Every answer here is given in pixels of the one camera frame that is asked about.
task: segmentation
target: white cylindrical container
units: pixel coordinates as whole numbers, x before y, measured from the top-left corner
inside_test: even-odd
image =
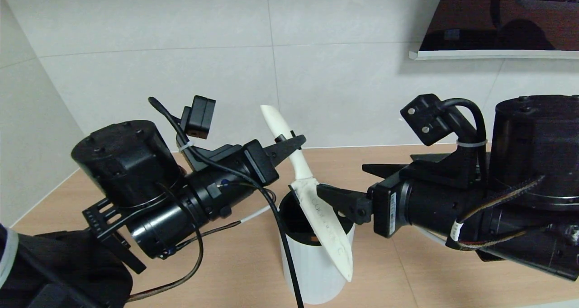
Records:
[[[288,193],[281,201],[279,211],[287,234],[289,250],[294,260],[302,299],[308,304],[322,304],[332,300],[340,293],[346,284],[346,279],[335,267],[320,242],[317,241],[312,227],[292,193]],[[355,225],[346,218],[338,217],[338,219],[344,227],[351,245],[354,239]],[[281,240],[280,245],[285,281],[293,292],[290,269]]]

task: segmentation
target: knife handle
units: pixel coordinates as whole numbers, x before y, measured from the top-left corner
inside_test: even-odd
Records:
[[[291,135],[290,127],[275,107],[262,105],[261,113],[263,114],[263,118],[265,118],[265,122],[267,123],[271,134],[273,134],[273,137],[278,137],[280,135],[283,135],[286,139],[293,137]],[[312,170],[310,170],[306,158],[301,150],[296,150],[289,156],[289,158],[292,166],[294,166],[296,180],[313,177]]]

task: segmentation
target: white knife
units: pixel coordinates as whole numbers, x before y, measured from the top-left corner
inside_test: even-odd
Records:
[[[283,135],[286,139],[292,138],[290,127],[276,108],[263,105],[261,112],[273,137]],[[292,182],[291,187],[298,197],[299,205],[333,264],[350,282],[353,274],[353,259],[352,247],[346,232],[331,205],[318,197],[316,186],[320,183],[314,178],[302,151],[295,151],[289,158],[295,172],[295,181]]]

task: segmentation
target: tabletop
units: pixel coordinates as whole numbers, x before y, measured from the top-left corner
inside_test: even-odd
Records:
[[[364,163],[408,163],[412,153],[448,153],[454,148],[455,145],[306,149],[304,155],[318,181],[366,191],[379,178],[362,172]],[[176,156],[178,162],[186,166],[184,160]],[[278,167],[278,172],[280,180],[269,188],[281,199],[294,173],[288,160]],[[24,234],[38,234],[86,228],[81,211],[102,197],[89,178],[77,171],[14,229]],[[211,222],[203,230],[245,217],[264,205],[265,199],[254,193],[233,207],[230,217]],[[128,232],[122,233],[129,240]],[[179,279],[197,259],[195,245],[162,261],[149,259],[130,242],[134,245],[132,251],[147,265],[140,275],[133,274],[133,292]],[[165,293],[129,303],[127,307],[296,306],[283,277],[279,234],[271,212],[206,236],[203,242],[203,263],[192,279]],[[475,253],[436,244],[411,226],[401,228],[391,239],[374,234],[371,223],[357,226],[353,256],[352,282],[320,308],[508,308],[579,298],[576,283],[512,262],[483,263]]]

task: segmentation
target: white tiled wall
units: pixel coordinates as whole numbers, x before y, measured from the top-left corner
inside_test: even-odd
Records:
[[[399,109],[418,94],[475,100],[491,133],[497,102],[579,79],[579,61],[411,61],[439,0],[8,1],[84,133],[145,118],[172,144],[147,97],[179,114],[200,94],[217,100],[203,147],[271,143],[259,104],[306,147],[412,144]]]
[[[0,222],[12,226],[77,169],[83,134],[0,0]]]

